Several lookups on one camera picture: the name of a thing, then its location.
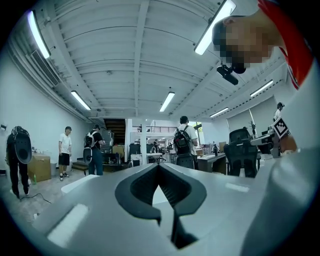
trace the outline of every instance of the neck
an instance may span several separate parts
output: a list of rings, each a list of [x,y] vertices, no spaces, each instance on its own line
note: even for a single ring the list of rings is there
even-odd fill
[[[247,18],[249,21],[253,22],[256,27],[261,28],[262,33],[268,36],[268,45],[270,47],[281,47],[287,52],[285,42],[277,26],[261,9]]]

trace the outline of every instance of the shoe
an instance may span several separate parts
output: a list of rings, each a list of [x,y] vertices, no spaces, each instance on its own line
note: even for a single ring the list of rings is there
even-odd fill
[[[18,199],[20,199],[19,191],[13,191],[12,189],[10,189],[10,193],[14,194]]]
[[[26,196],[29,196],[29,186],[23,187],[23,191]]]

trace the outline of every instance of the ceiling light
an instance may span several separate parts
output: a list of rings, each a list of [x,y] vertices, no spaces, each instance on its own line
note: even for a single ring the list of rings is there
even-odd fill
[[[168,96],[166,97],[162,107],[160,108],[160,112],[165,111],[165,109],[167,108],[167,106],[169,105],[170,101],[172,100],[172,98],[175,96],[175,93],[170,91],[168,93]]]
[[[34,37],[34,40],[38,45],[43,57],[45,59],[49,58],[50,52],[48,50],[48,47],[46,46],[44,38],[40,33],[40,29],[39,29],[37,18],[36,18],[36,12],[34,10],[30,11],[27,15],[27,18],[28,18],[28,23],[29,23],[32,35]]]
[[[263,89],[267,88],[268,86],[273,84],[273,80],[267,82],[264,86],[260,87],[258,90],[256,90],[255,92],[251,93],[250,96],[253,97],[255,96],[257,93],[261,92]]]
[[[217,113],[210,115],[210,117],[211,117],[211,118],[213,118],[213,117],[215,117],[216,115],[219,115],[220,113],[227,111],[228,109],[229,109],[229,108],[228,108],[228,107],[226,107],[226,108],[224,108],[224,109],[222,109],[222,110],[218,111]]]
[[[229,17],[232,12],[235,10],[236,4],[231,0],[224,0],[222,4],[220,5],[219,9],[214,14],[211,23],[208,25],[204,33],[202,34],[202,37],[200,38],[200,41],[197,43],[197,45],[194,48],[194,51],[197,54],[203,55],[206,49],[209,47],[210,43],[212,42],[212,29],[214,25],[226,18]]]
[[[73,90],[71,94],[73,95],[73,97],[76,98],[78,102],[80,102],[82,106],[84,106],[86,110],[91,110],[91,108],[84,102],[84,100],[79,96],[79,94],[75,90]]]

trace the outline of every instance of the red shirt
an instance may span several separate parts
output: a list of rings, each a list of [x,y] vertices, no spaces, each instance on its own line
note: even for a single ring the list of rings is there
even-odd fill
[[[313,62],[313,55],[295,23],[268,0],[258,0],[258,7],[273,21],[284,41],[286,52],[280,47],[288,64],[289,74],[296,89],[302,85]]]

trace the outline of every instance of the black cap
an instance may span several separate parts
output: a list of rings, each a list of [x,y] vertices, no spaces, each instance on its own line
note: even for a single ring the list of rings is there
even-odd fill
[[[180,117],[180,124],[185,124],[189,122],[188,117],[186,117],[185,115]]]
[[[244,61],[238,56],[237,52],[232,52],[227,49],[226,43],[227,27],[224,25],[224,20],[218,21],[212,29],[212,43],[215,51],[220,52],[220,57],[227,63],[231,63],[232,70],[237,74],[242,74],[246,71]]]

